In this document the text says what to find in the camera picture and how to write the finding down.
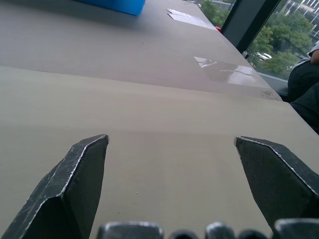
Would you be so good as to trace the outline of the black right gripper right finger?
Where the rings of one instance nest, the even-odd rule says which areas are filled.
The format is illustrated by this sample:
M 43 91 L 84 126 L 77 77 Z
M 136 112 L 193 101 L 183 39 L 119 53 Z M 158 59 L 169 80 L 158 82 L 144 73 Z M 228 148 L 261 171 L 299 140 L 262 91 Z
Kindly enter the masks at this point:
M 284 145 L 237 136 L 253 198 L 271 229 L 279 219 L 319 217 L 319 175 Z

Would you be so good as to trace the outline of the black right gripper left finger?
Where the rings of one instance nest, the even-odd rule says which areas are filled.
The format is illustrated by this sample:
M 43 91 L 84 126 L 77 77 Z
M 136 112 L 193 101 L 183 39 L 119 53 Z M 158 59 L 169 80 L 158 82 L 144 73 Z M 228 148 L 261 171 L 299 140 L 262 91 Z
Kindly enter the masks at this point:
M 100 201 L 109 137 L 74 144 L 38 183 L 4 239 L 87 239 Z

